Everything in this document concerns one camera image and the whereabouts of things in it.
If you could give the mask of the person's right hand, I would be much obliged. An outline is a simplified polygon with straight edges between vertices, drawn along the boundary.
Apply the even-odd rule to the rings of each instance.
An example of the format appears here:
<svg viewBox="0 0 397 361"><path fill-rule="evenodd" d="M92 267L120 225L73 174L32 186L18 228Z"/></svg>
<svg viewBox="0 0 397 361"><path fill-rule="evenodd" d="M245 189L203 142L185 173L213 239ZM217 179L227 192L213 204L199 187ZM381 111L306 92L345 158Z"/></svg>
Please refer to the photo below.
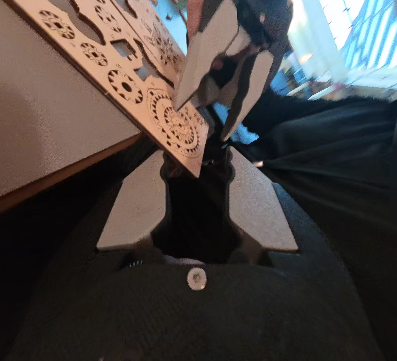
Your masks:
<svg viewBox="0 0 397 361"><path fill-rule="evenodd" d="M188 0L187 1L187 38L190 42L191 38L198 31L204 0Z"/></svg>

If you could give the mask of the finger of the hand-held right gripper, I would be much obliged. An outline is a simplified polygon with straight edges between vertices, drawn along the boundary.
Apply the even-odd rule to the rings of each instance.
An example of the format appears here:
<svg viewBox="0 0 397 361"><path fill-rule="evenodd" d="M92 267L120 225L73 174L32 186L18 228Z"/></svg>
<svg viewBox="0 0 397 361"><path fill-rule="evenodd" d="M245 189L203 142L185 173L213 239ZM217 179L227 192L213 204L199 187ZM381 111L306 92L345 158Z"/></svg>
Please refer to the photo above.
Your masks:
<svg viewBox="0 0 397 361"><path fill-rule="evenodd" d="M231 102L229 114L221 133L225 142L235 132L259 100L267 83L274 56L266 50L238 63L232 80L221 89L221 101Z"/></svg>
<svg viewBox="0 0 397 361"><path fill-rule="evenodd" d="M203 30L198 30L187 49L174 96L174 110L180 110L197 91L215 58L226 52L239 30L233 0L222 0Z"/></svg>

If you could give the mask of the wooden sheet with gears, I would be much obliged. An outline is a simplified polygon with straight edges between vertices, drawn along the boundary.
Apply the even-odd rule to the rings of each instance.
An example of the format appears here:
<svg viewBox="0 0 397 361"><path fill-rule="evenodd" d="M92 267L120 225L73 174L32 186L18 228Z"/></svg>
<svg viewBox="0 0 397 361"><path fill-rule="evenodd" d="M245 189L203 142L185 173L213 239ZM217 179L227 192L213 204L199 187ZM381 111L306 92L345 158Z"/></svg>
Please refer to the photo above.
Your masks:
<svg viewBox="0 0 397 361"><path fill-rule="evenodd" d="M83 34L48 0L5 0L140 130L199 177L208 124L188 102L173 108L172 83L146 60L142 44L110 0L70 0L101 42Z"/></svg>

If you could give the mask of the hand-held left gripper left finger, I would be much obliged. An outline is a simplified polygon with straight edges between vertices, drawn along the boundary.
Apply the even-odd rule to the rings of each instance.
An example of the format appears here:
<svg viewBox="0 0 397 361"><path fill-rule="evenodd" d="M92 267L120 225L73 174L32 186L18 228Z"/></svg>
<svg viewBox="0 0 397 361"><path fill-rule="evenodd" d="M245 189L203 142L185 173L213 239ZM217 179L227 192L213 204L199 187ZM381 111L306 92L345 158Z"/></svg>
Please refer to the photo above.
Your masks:
<svg viewBox="0 0 397 361"><path fill-rule="evenodd" d="M152 244L152 232L166 221L170 212L169 191L161 176L163 155L156 151L123 180L97 242L98 251Z"/></svg>

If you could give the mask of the wooden sheet with ship wheel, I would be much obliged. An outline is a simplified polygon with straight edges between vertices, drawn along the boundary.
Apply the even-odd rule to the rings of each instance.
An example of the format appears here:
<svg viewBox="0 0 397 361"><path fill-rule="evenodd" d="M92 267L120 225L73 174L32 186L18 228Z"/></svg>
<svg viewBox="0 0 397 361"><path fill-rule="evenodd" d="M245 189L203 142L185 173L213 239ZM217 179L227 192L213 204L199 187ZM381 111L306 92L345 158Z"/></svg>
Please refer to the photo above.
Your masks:
<svg viewBox="0 0 397 361"><path fill-rule="evenodd" d="M142 44L146 60L175 86L185 56L151 0L110 0Z"/></svg>

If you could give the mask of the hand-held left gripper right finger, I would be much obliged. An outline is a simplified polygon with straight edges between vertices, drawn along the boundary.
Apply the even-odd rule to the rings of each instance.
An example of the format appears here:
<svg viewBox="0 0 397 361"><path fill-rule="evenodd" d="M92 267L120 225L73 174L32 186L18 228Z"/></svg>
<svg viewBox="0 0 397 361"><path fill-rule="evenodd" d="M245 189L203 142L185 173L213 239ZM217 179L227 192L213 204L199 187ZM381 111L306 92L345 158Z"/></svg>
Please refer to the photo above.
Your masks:
<svg viewBox="0 0 397 361"><path fill-rule="evenodd" d="M227 148L232 170L228 217L246 253L298 251L275 188L257 167L234 147Z"/></svg>

